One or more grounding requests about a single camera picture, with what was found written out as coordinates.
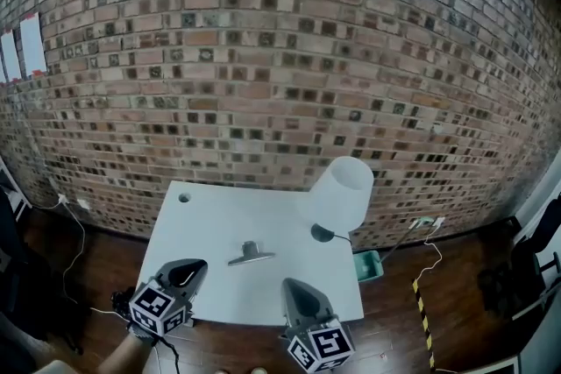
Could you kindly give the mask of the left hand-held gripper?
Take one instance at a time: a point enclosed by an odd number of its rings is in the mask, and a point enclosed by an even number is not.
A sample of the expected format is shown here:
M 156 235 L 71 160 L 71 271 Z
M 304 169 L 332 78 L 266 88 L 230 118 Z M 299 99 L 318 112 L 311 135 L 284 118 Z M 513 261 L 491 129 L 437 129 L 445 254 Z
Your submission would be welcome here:
M 208 264 L 203 259 L 165 263 L 132 295 L 129 302 L 132 321 L 158 337 L 186 324 L 207 272 Z

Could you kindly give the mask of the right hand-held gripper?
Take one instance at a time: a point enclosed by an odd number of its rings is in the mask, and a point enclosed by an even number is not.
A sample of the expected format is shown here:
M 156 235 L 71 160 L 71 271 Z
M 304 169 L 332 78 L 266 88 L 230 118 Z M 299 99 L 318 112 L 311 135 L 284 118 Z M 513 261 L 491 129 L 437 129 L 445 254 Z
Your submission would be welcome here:
M 281 336 L 287 352 L 306 373 L 332 373 L 354 355 L 349 329 L 333 312 L 328 297 L 298 279 L 281 285 L 287 322 Z

